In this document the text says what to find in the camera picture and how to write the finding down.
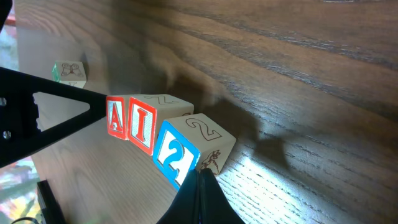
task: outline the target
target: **blue border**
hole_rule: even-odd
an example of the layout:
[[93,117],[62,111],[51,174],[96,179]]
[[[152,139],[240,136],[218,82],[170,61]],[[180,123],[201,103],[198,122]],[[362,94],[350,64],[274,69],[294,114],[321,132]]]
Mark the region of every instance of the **blue border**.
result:
[[163,173],[163,175],[166,176],[166,178],[170,181],[170,183],[177,189],[179,190],[180,187],[178,184],[175,183],[174,179],[171,179],[164,171],[164,167],[162,164],[160,164],[157,161],[157,157],[159,156],[160,148],[163,144],[164,136],[166,134],[166,131],[170,131],[175,138],[184,146],[186,147],[192,154],[193,154],[193,161],[191,163],[191,166],[189,167],[189,170],[195,169],[196,165],[198,164],[199,158],[200,158],[200,151],[190,142],[186,137],[184,137],[175,127],[173,127],[168,121],[163,121],[162,127],[160,128],[159,135],[156,140],[156,145],[154,148],[154,155],[152,156],[152,160],[154,161],[154,164],[157,166],[157,168]]

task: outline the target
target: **wooden block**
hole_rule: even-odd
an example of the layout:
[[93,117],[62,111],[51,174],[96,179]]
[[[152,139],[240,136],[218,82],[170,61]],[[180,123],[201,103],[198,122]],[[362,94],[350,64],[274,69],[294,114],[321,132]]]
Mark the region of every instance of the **wooden block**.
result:
[[163,120],[193,114],[193,104],[167,94],[130,97],[128,138],[153,155]]
[[56,82],[83,88],[87,82],[87,77],[83,63],[71,61],[55,61],[52,69],[53,79]]
[[210,168],[218,175],[235,142],[230,133],[204,114],[166,119],[153,160],[178,190],[189,170]]
[[127,140],[128,102],[132,95],[107,96],[106,120],[108,134]]

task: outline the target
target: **blue block face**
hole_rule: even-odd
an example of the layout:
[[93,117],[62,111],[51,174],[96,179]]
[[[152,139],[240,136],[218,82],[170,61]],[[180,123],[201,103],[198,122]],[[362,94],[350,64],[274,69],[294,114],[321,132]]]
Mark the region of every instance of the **blue block face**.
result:
[[156,166],[178,190],[200,158],[200,151],[169,122],[163,121],[154,149]]

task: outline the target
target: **number block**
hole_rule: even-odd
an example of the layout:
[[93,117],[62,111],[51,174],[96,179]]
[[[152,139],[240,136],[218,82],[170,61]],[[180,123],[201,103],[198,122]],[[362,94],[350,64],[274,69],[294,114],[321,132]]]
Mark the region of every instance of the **number block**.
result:
[[128,138],[153,155],[163,120],[193,113],[193,104],[167,94],[134,95],[130,97]]
[[81,62],[55,61],[52,69],[53,79],[56,82],[83,88],[87,82],[85,69]]
[[153,161],[178,190],[188,171],[210,168],[218,175],[236,139],[204,114],[166,119]]
[[108,134],[127,140],[128,102],[132,95],[107,96],[106,120]]

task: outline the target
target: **red border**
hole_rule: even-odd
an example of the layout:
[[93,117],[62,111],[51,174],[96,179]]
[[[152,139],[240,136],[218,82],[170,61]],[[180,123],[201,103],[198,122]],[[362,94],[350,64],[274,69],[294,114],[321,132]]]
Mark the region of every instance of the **red border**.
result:
[[[138,148],[140,148],[141,150],[146,152],[146,154],[151,156],[154,153],[154,144],[155,144],[155,141],[154,141],[155,140],[155,125],[156,125],[156,118],[157,118],[156,109],[138,99],[135,99],[134,97],[130,97],[129,101],[130,101],[129,102],[129,122],[128,122],[129,125],[127,126],[127,137]],[[150,136],[149,147],[147,147],[146,145],[144,145],[142,142],[138,141],[134,136],[131,135],[132,106],[133,105],[140,106],[153,114],[153,116],[152,116],[152,134]]]
[[115,136],[119,139],[127,140],[126,136],[126,122],[123,123],[123,132],[120,133],[119,131],[114,131],[109,128],[109,109],[108,109],[108,101],[120,101],[122,102],[122,122],[126,119],[126,112],[124,109],[124,98],[121,96],[107,96],[106,97],[106,129],[108,130],[108,134]]

